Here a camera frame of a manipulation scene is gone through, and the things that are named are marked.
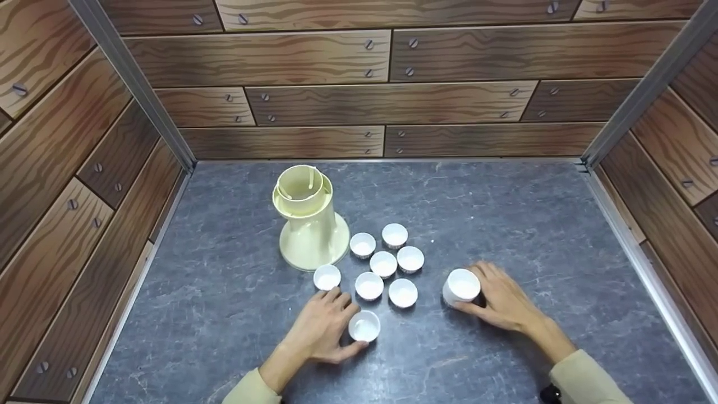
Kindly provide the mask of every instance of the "gray table surface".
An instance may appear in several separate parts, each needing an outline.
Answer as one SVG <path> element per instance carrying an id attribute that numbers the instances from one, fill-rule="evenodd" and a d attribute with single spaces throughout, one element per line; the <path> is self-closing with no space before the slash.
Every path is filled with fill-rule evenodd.
<path id="1" fill-rule="evenodd" d="M 200 163 L 92 404 L 220 403 L 260 365 L 314 293 L 278 251 L 277 162 Z M 352 233 L 397 221 L 426 255 L 416 306 L 386 291 L 376 343 L 307 365 L 288 403 L 537 403 L 548 365 L 529 341 L 444 307 L 449 270 L 503 266 L 636 403 L 707 403 L 675 341 L 569 163 L 321 162 Z M 337 265 L 342 288 L 368 264 Z"/>

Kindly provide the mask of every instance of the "screw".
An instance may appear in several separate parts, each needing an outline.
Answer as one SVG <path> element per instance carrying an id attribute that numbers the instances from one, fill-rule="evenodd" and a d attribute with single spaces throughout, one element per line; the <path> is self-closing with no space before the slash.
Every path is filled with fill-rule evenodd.
<path id="1" fill-rule="evenodd" d="M 18 96 L 24 97 L 27 95 L 27 87 L 23 83 L 15 83 L 12 85 L 12 90 Z"/>
<path id="2" fill-rule="evenodd" d="M 546 8 L 546 13 L 553 14 L 559 9 L 559 2 L 558 1 L 551 1 L 549 3 L 549 6 Z"/>

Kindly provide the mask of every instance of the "finger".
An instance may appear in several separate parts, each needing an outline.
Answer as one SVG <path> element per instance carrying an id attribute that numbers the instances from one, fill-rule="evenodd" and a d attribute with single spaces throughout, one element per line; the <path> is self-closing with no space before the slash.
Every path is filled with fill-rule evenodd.
<path id="1" fill-rule="evenodd" d="M 369 343 L 366 341 L 355 341 L 351 345 L 337 348 L 337 350 L 334 351 L 334 353 L 330 356 L 330 360 L 332 361 L 332 363 L 344 362 L 345 360 L 361 352 L 361 350 L 366 348 L 367 346 L 369 346 Z"/>

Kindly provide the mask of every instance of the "wood grain pattern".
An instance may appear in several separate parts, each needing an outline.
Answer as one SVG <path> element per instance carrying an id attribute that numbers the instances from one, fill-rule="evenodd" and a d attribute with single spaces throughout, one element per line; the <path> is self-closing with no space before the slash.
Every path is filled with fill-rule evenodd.
<path id="1" fill-rule="evenodd" d="M 684 22 L 397 29 L 394 82 L 642 77 Z M 409 40 L 419 44 L 409 47 Z M 414 74 L 408 76 L 407 68 Z"/>
<path id="2" fill-rule="evenodd" d="M 162 212 L 159 214 L 157 221 L 154 222 L 152 232 L 149 234 L 149 241 L 153 243 L 157 242 L 159 232 L 162 230 L 162 225 L 167 220 L 169 210 L 171 209 L 174 200 L 177 198 L 177 194 L 180 192 L 180 188 L 182 187 L 182 182 L 185 180 L 185 176 L 187 176 L 187 173 L 185 171 L 180 172 L 179 176 L 177 176 L 177 179 L 172 186 L 172 192 L 169 194 L 167 200 L 164 202 L 164 206 L 162 206 Z"/>
<path id="3" fill-rule="evenodd" d="M 213 0 L 100 0 L 120 35 L 222 32 Z M 201 18 L 196 24 L 194 16 Z"/>
<path id="4" fill-rule="evenodd" d="M 632 134 L 601 162 L 713 342 L 718 337 L 718 244 Z"/>
<path id="5" fill-rule="evenodd" d="M 391 33 L 203 35 L 126 40 L 155 87 L 380 83 Z M 364 48 L 373 41 L 371 50 Z M 371 69 L 371 77 L 365 77 Z"/>
<path id="6" fill-rule="evenodd" d="M 71 199 L 75 210 L 67 207 Z M 22 373 L 111 217 L 112 209 L 73 178 L 0 276 L 0 397 Z"/>
<path id="7" fill-rule="evenodd" d="M 607 121 L 640 79 L 544 80 L 521 121 Z"/>
<path id="8" fill-rule="evenodd" d="M 0 108 L 17 118 L 93 44 L 67 0 L 0 2 Z M 15 94 L 15 83 L 27 94 Z"/>
<path id="9" fill-rule="evenodd" d="M 158 139 L 154 125 L 133 100 L 85 161 L 78 177 L 117 209 Z"/>
<path id="10" fill-rule="evenodd" d="M 603 123 L 386 127 L 386 157 L 578 156 Z"/>
<path id="11" fill-rule="evenodd" d="M 676 92 L 718 131 L 718 32 L 671 83 Z"/>
<path id="12" fill-rule="evenodd" d="M 691 206 L 718 190 L 718 167 L 710 164 L 718 155 L 718 135 L 670 88 L 641 115 L 633 132 Z M 684 180 L 693 183 L 683 186 Z"/>
<path id="13" fill-rule="evenodd" d="M 97 347 L 92 354 L 90 364 L 88 365 L 85 374 L 82 376 L 82 379 L 80 379 L 80 383 L 78 384 L 77 390 L 73 394 L 72 400 L 70 400 L 70 404 L 82 404 L 83 398 L 85 398 L 85 394 L 90 387 L 90 383 L 97 372 L 98 366 L 100 366 L 102 357 L 104 356 L 105 351 L 107 351 L 110 341 L 112 340 L 112 336 L 117 329 L 117 325 L 122 319 L 122 315 L 129 304 L 130 298 L 137 286 L 137 281 L 139 280 L 140 275 L 142 275 L 142 270 L 144 269 L 153 248 L 154 245 L 151 242 L 147 242 L 144 245 L 142 254 L 140 254 L 139 259 L 132 270 L 132 275 L 130 275 L 127 285 L 125 285 L 124 290 L 122 290 L 120 300 L 117 302 L 117 306 L 115 306 L 115 310 L 112 312 L 112 317 L 110 317 L 110 321 L 107 323 L 107 327 L 105 327 L 105 331 L 102 333 L 102 338 L 100 338 L 100 342 L 97 344 Z"/>
<path id="14" fill-rule="evenodd" d="M 247 97 L 260 126 L 460 124 L 518 121 L 535 87 L 536 81 L 277 86 L 249 87 Z"/>
<path id="15" fill-rule="evenodd" d="M 706 198 L 694 210 L 706 229 L 718 240 L 718 193 Z"/>
<path id="16" fill-rule="evenodd" d="M 691 18 L 703 0 L 583 0 L 574 16 L 580 20 Z"/>
<path id="17" fill-rule="evenodd" d="M 129 100 L 115 70 L 95 50 L 0 137 L 0 267 Z"/>
<path id="18" fill-rule="evenodd" d="M 626 223 L 626 225 L 628 225 L 628 229 L 633 235 L 633 238 L 639 244 L 644 242 L 645 234 L 643 233 L 643 230 L 641 230 L 640 226 L 638 226 L 638 223 L 633 218 L 633 215 L 630 214 L 628 207 L 623 202 L 623 199 L 621 199 L 621 195 L 618 195 L 616 187 L 613 186 L 613 183 L 606 175 L 606 172 L 603 170 L 603 167 L 601 167 L 600 165 L 596 166 L 594 173 L 598 177 L 598 180 L 601 181 L 601 184 L 603 184 L 603 188 L 608 193 L 608 196 L 611 197 L 611 201 L 613 201 L 613 204 L 616 206 L 616 209 L 623 218 L 623 221 Z"/>
<path id="19" fill-rule="evenodd" d="M 696 313 L 691 309 L 686 296 L 681 292 L 676 281 L 673 280 L 671 273 L 666 269 L 666 266 L 662 263 L 661 259 L 658 258 L 656 250 L 653 248 L 651 243 L 646 240 L 640 245 L 643 250 L 643 254 L 651 262 L 653 270 L 656 272 L 658 278 L 661 279 L 663 286 L 666 288 L 668 293 L 671 295 L 673 302 L 678 307 L 684 320 L 690 327 L 693 335 L 696 337 L 701 347 L 706 352 L 708 359 L 711 361 L 714 367 L 718 367 L 718 348 L 716 344 L 711 340 L 710 336 L 706 332 L 706 329 L 701 324 L 701 321 L 696 316 Z"/>
<path id="20" fill-rule="evenodd" d="M 72 399 L 179 173 L 172 152 L 158 142 L 21 376 L 13 398 Z M 34 363 L 41 361 L 52 366 L 37 374 Z M 71 367 L 77 374 L 67 378 Z"/>
<path id="21" fill-rule="evenodd" d="M 254 117 L 241 87 L 155 90 L 178 127 L 253 127 Z"/>
<path id="22" fill-rule="evenodd" d="M 379 126 L 180 131 L 198 159 L 381 157 L 384 138 Z"/>
<path id="23" fill-rule="evenodd" d="M 227 30 L 293 30 L 568 21 L 578 2 L 561 1 L 553 14 L 542 0 L 217 0 L 217 6 Z"/>

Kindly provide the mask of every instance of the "screw head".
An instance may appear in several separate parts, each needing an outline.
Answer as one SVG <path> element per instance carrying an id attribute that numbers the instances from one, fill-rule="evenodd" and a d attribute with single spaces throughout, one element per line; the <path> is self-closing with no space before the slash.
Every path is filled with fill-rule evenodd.
<path id="1" fill-rule="evenodd" d="M 27 95 L 27 87 L 23 83 L 15 83 L 12 85 L 12 90 L 16 95 L 24 97 Z"/>

